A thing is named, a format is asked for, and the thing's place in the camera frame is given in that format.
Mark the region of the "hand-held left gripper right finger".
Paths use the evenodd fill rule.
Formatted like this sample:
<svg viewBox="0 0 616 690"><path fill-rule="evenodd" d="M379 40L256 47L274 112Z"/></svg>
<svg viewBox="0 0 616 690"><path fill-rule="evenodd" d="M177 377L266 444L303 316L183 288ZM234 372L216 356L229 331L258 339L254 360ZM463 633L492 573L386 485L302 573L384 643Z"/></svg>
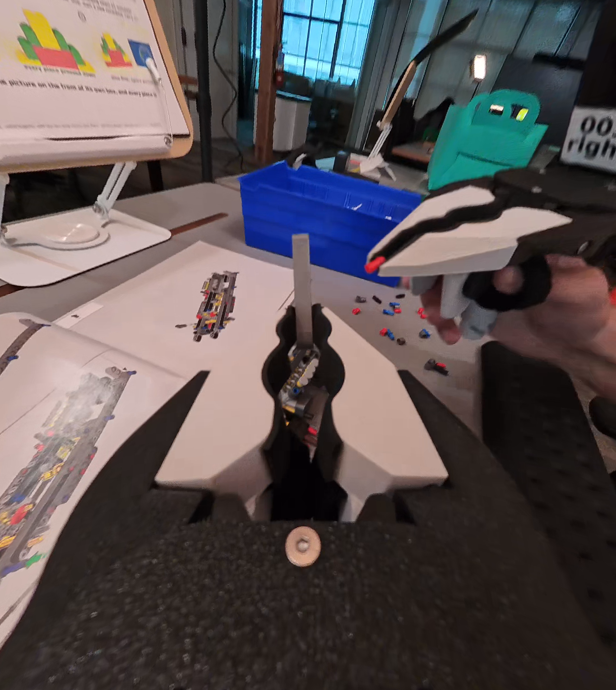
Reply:
<svg viewBox="0 0 616 690"><path fill-rule="evenodd" d="M443 484L449 474L395 365L331 310L323 313L345 372L331 410L343 443L335 480L347 501Z"/></svg>

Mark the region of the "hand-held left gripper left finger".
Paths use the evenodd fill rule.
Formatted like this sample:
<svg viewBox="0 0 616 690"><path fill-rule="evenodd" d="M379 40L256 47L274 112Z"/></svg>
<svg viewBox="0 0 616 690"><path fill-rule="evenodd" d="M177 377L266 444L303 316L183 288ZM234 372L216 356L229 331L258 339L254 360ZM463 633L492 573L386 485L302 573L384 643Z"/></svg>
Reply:
<svg viewBox="0 0 616 690"><path fill-rule="evenodd" d="M157 472L157 485L212 493L262 493L269 486L261 449L273 427L275 398L262 371L285 315L286 308L276 311L207 365L209 374Z"/></svg>

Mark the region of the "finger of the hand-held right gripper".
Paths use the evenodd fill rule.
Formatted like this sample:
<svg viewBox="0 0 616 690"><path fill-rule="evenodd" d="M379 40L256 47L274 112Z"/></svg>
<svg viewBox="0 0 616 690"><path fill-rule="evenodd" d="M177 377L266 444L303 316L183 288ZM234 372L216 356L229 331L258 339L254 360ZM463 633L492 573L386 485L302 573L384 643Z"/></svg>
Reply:
<svg viewBox="0 0 616 690"><path fill-rule="evenodd" d="M379 256L388 260L425 233L452 230L467 222L495 220L502 212L502 191L476 185L429 197L371 249L366 263Z"/></svg>
<svg viewBox="0 0 616 690"><path fill-rule="evenodd" d="M522 237L572 222L554 211L508 208L495 220L463 223L458 228L425 233L380 267L381 277L430 277L492 271L509 264Z"/></svg>

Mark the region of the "instruction booklet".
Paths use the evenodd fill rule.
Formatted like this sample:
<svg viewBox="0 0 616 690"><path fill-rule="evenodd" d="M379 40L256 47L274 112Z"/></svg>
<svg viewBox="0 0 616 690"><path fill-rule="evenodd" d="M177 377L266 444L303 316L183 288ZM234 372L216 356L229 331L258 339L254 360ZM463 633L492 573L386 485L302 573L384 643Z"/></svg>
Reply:
<svg viewBox="0 0 616 690"><path fill-rule="evenodd" d="M288 268L198 242L54 321L0 315L0 650L80 499L136 479L154 423L156 475L207 365L291 303Z"/></svg>

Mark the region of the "short grey lego beam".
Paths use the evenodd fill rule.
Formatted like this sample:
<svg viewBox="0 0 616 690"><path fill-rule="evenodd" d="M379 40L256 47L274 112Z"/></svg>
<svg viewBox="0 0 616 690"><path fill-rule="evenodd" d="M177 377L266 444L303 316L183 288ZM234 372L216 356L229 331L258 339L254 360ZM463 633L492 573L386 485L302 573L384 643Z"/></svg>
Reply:
<svg viewBox="0 0 616 690"><path fill-rule="evenodd" d="M296 345L313 347L311 257L309 235L292 235Z"/></svg>

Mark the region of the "lego car chassis assembly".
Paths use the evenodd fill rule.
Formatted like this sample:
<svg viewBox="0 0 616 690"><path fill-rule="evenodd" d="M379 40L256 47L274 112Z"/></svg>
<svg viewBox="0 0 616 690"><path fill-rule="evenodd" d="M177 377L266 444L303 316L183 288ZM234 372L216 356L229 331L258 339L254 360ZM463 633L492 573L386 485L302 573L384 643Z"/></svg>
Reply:
<svg viewBox="0 0 616 690"><path fill-rule="evenodd" d="M290 375L281 387L278 400L287 429L308 449L312 457L318 446L319 432L328 392L317 376L320 352L314 346L288 351Z"/></svg>

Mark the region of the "scatter of small lego pins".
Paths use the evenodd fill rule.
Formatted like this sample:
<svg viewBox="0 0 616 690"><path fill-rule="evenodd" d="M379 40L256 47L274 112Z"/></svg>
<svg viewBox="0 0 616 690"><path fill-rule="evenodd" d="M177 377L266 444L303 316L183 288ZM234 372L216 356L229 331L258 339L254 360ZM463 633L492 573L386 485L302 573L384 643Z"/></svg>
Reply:
<svg viewBox="0 0 616 690"><path fill-rule="evenodd" d="M383 300L376 295L373 295L371 297L371 300L375 303L375 305L381 306L381 314L383 316L385 316L386 318L394 318L397 315L403 314L400 299L404 297L405 294L400 293L396 295L397 301L390 301L387 304L385 304ZM355 297L355 306L351 309L351 314L354 316L362 315L364 313L364 306L366 305L366 303L366 298L357 295ZM387 326L380 328L378 333L380 337L386 338L389 341L396 343L400 347L406 346L411 342L405 336L397 334L390 327ZM427 341L432 338L432 332L427 328L423 327L417 333L417 337L420 340ZM426 371L435 372L443 377L448 377L450 374L447 365L435 358L428 359L424 364L424 369Z"/></svg>

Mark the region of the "person's right hand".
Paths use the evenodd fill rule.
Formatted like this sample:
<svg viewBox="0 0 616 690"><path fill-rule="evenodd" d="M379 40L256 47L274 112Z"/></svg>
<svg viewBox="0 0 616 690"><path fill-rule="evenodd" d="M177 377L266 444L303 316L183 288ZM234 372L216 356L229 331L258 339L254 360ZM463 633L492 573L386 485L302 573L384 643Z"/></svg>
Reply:
<svg viewBox="0 0 616 690"><path fill-rule="evenodd" d="M528 358L557 364L570 349L587 349L608 322L611 305L602 271L580 257L550 254L551 292L541 304L502 313L493 340Z"/></svg>

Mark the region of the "teal tote bag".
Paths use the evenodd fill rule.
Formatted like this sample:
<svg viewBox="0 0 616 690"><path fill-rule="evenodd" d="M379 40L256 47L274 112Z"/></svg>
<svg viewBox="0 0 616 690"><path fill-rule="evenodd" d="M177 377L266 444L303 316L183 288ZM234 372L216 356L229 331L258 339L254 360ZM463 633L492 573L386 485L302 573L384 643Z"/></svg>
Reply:
<svg viewBox="0 0 616 690"><path fill-rule="evenodd" d="M548 128L537 122L540 109L535 94L507 89L451 106L428 164L428 191L526 168Z"/></svg>

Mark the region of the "blue plastic bin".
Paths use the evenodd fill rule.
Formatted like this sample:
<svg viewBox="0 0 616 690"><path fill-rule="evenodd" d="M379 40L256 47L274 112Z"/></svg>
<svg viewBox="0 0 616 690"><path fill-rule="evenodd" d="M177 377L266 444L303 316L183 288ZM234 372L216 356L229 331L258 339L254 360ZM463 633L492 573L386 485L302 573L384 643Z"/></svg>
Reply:
<svg viewBox="0 0 616 690"><path fill-rule="evenodd" d="M311 263L394 287L397 278L364 271L369 251L420 205L405 190L281 161L240 177L246 245L292 257L292 237L308 234Z"/></svg>

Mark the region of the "white waste bin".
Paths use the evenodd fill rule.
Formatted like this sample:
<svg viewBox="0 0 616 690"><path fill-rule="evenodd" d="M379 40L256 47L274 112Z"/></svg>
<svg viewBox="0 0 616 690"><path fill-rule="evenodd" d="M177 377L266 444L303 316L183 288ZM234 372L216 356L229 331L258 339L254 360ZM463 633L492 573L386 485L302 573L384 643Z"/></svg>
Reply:
<svg viewBox="0 0 616 690"><path fill-rule="evenodd" d="M290 152L306 142L312 99L278 91L275 98L273 151Z"/></svg>

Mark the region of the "wooden post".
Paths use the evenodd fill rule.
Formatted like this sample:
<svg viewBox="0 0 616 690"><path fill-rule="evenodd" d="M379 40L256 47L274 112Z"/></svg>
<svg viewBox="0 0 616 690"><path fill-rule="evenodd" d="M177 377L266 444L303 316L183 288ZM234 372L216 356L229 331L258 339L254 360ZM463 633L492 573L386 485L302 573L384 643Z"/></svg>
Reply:
<svg viewBox="0 0 616 690"><path fill-rule="evenodd" d="M282 39L284 2L263 1L261 4L255 159L261 165L268 165L273 161L276 103L275 77Z"/></svg>

